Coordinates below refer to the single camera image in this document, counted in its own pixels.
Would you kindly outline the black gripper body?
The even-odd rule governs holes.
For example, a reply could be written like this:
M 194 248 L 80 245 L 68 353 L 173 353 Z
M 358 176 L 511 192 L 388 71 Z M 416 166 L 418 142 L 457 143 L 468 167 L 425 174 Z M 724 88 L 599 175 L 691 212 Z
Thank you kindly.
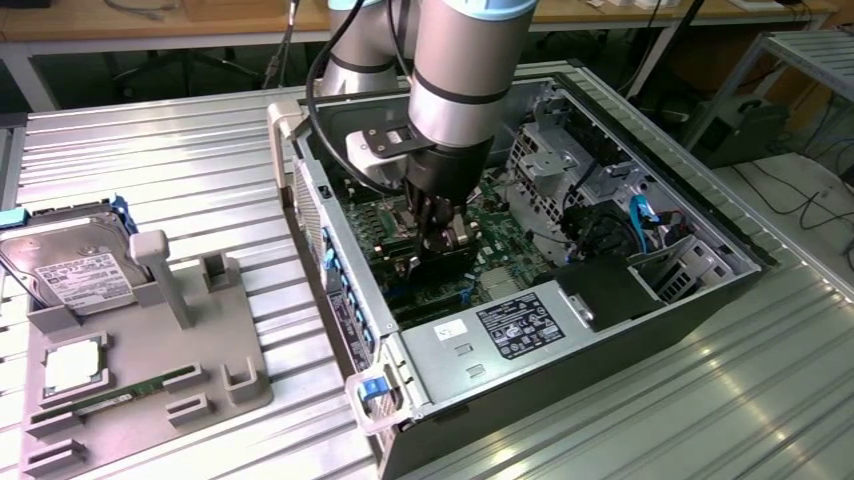
M 410 204 L 440 198 L 461 204 L 479 185 L 492 140 L 467 146 L 433 145 L 406 154 L 405 195 Z

